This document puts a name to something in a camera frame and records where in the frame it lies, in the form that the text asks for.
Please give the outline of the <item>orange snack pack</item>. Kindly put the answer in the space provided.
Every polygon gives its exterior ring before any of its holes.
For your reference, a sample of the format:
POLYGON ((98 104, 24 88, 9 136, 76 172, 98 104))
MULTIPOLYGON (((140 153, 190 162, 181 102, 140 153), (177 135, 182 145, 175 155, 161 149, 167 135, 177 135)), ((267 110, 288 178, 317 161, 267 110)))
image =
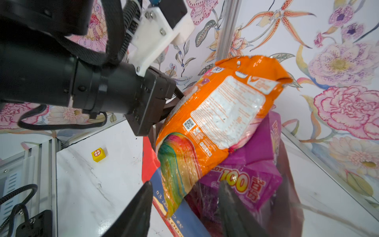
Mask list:
POLYGON ((243 147, 291 76, 274 58, 218 61, 178 102, 158 134, 166 217, 203 176, 243 147))

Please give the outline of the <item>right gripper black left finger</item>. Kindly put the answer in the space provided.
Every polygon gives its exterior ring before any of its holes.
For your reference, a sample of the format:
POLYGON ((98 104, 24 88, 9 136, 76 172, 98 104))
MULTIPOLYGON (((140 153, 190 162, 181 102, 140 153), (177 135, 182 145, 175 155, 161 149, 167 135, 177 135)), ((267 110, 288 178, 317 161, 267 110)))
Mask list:
POLYGON ((102 237, 146 237, 150 228, 153 186, 146 182, 102 237))

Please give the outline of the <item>magenta grape snack bag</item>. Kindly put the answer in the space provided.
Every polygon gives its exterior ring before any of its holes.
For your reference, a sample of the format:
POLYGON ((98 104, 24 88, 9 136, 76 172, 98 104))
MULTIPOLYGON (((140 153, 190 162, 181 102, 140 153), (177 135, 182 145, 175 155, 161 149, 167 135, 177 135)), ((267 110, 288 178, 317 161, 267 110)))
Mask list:
POLYGON ((279 153, 281 118, 270 111, 251 139, 202 177, 185 200, 198 217, 219 222, 218 189, 227 181, 259 222, 269 209, 267 201, 282 182, 276 162, 279 153))

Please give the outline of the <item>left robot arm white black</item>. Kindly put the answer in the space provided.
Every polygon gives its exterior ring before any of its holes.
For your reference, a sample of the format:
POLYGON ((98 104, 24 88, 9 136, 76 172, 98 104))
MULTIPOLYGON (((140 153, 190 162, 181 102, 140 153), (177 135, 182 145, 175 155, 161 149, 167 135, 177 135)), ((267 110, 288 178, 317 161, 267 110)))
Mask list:
POLYGON ((1 1, 1 111, 35 104, 16 125, 28 130, 90 129, 122 113, 137 136, 168 116, 166 100, 182 93, 156 69, 138 76, 122 62, 142 15, 137 3, 103 1, 110 28, 105 52, 67 38, 89 28, 91 1, 1 1))

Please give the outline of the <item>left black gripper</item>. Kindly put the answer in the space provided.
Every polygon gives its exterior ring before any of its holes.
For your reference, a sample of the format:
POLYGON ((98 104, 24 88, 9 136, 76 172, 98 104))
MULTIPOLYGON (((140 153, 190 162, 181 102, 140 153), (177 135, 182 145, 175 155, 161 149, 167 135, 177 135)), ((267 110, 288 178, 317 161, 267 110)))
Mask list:
POLYGON ((176 83, 150 67, 143 77, 132 64, 98 67, 79 61, 73 84, 73 107, 91 119, 101 112, 124 114, 136 136, 149 134, 159 122, 176 83))

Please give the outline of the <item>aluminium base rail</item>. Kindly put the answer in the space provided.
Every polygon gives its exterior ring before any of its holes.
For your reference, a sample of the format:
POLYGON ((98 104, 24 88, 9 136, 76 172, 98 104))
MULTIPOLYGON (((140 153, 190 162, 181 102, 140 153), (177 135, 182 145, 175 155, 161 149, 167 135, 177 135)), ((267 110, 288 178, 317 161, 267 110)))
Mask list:
POLYGON ((27 202, 30 218, 45 210, 52 212, 52 236, 58 236, 57 153, 61 141, 54 138, 1 162, 1 197, 29 184, 38 190, 27 202))

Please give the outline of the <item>small yellow square tag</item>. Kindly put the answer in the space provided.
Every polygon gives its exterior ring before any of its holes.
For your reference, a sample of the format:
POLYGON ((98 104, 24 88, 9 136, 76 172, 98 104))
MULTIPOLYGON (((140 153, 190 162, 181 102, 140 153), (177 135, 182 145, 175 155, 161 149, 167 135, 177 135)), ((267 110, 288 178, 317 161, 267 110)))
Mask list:
POLYGON ((93 160, 98 163, 106 157, 106 152, 102 148, 98 148, 91 155, 93 160))

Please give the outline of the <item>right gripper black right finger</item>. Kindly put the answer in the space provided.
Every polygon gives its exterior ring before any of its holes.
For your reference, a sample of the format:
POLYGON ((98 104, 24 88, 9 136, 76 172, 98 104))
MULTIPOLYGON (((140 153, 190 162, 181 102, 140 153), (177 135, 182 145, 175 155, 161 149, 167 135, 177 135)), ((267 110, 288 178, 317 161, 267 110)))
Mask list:
POLYGON ((218 190, 219 211, 225 237, 267 237, 268 233, 246 209, 227 181, 218 190))

